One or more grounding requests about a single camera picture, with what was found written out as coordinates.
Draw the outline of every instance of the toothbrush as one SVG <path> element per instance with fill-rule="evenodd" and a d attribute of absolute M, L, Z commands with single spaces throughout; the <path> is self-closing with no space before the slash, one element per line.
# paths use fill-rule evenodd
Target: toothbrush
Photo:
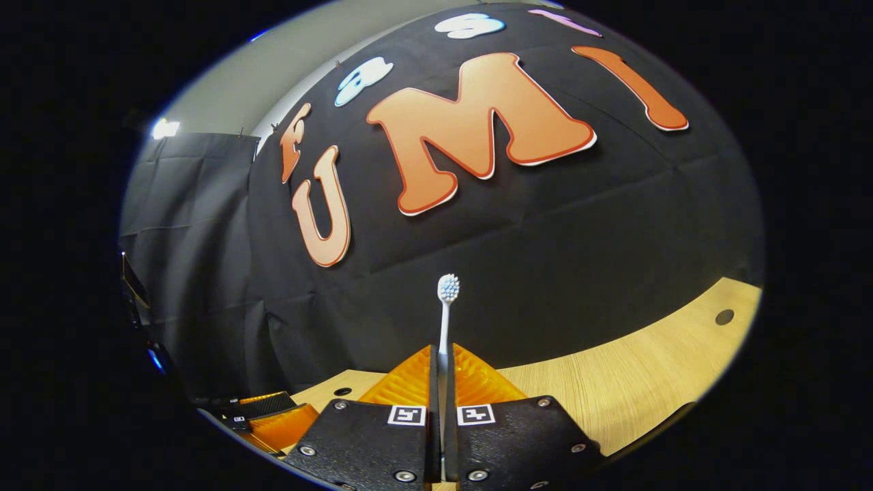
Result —
<path fill-rule="evenodd" d="M 443 449 L 443 481 L 445 481 L 445 414 L 446 392 L 449 385 L 449 305 L 457 298 L 461 282 L 454 274 L 446 274 L 436 284 L 436 296 L 443 303 L 443 323 L 439 332 L 439 350 L 436 355 L 436 384 L 439 396 L 439 440 Z"/>

